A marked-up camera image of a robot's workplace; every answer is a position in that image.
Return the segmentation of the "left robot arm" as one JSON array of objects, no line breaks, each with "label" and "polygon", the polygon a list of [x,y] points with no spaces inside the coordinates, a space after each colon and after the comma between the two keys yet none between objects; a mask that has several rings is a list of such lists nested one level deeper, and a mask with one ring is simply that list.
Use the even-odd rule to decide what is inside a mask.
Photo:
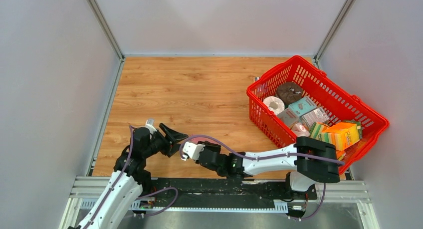
[{"label": "left robot arm", "polygon": [[116,160],[107,186],[76,229],[116,229],[130,205],[152,191],[151,173],[146,160],[157,153],[171,157],[188,135],[161,123],[159,129],[148,120],[143,127],[130,126],[130,143]]}]

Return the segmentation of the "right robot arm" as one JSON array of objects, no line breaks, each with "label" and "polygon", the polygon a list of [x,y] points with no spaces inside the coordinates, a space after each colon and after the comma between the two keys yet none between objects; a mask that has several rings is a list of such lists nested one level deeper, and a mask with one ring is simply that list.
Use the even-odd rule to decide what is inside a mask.
[{"label": "right robot arm", "polygon": [[266,172],[288,171],[284,191],[298,198],[315,183],[338,183],[339,167],[334,145],[309,137],[298,137],[286,147],[261,153],[241,152],[228,155],[221,147],[203,142],[195,163],[215,171],[220,177],[244,179]]}]

